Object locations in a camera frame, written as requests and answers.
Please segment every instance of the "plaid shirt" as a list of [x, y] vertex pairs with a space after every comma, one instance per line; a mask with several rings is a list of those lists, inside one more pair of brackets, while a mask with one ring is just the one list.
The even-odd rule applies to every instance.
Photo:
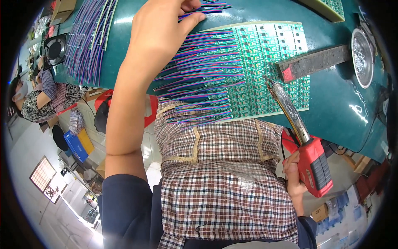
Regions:
[[160, 103], [155, 122], [163, 157], [159, 248], [183, 248], [185, 239], [298, 243], [295, 209], [275, 175], [282, 127], [255, 119], [166, 124], [182, 103]]

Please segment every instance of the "yellow crate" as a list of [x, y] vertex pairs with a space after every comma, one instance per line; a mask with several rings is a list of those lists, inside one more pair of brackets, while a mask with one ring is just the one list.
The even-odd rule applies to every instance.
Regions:
[[81, 132], [77, 135], [77, 137], [79, 138], [80, 143], [82, 144], [82, 146], [83, 146], [84, 150], [86, 151], [86, 153], [88, 155], [90, 155], [91, 152], [93, 152], [93, 150], [94, 150], [94, 145], [90, 141], [90, 138], [88, 137], [86, 129], [81, 130]]

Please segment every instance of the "window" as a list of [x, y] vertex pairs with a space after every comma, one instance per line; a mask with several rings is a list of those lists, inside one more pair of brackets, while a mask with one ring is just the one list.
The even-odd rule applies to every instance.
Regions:
[[53, 203], [57, 202], [66, 187], [62, 176], [56, 173], [48, 159], [43, 157], [30, 176], [30, 180]]

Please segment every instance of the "face mask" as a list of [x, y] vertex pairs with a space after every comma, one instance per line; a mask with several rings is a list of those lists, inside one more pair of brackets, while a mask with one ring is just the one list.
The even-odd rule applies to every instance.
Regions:
[[18, 99], [16, 99], [15, 101], [23, 99], [27, 95], [27, 91], [28, 91], [27, 84], [25, 84], [25, 82], [23, 82], [21, 88], [14, 95], [14, 97], [16, 97], [16, 96], [18, 96], [18, 94], [20, 94]]

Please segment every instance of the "green workbench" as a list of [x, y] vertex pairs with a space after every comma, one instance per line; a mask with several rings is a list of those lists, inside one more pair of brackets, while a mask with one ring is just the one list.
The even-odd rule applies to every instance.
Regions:
[[[243, 1], [226, 0], [233, 5], [231, 9], [219, 14], [209, 14], [193, 32], [218, 26], [250, 21], [293, 21], [301, 22], [305, 31], [308, 50], [321, 49], [337, 44], [349, 44], [351, 33], [359, 23], [358, 6], [354, 0], [343, 0], [345, 22], [331, 23], [303, 5], [291, 0]], [[114, 88], [119, 67], [125, 57], [130, 33], [131, 20], [145, 0], [119, 0], [111, 29], [107, 50], [104, 53], [100, 86]], [[75, 9], [79, 9], [82, 0], [78, 0]], [[60, 33], [69, 32], [76, 11], [60, 25]], [[78, 84], [63, 72], [63, 66], [56, 66], [57, 82]], [[356, 80], [352, 62], [348, 61], [335, 67], [316, 72], [310, 76], [310, 110], [300, 113], [311, 135], [360, 151], [378, 162], [386, 156], [386, 127], [376, 119], [376, 101], [380, 85], [386, 86], [387, 75], [382, 69], [380, 55], [375, 60], [372, 84], [363, 89]], [[156, 87], [152, 84], [148, 93]], [[283, 126], [290, 126], [284, 115], [261, 118], [262, 120]]]

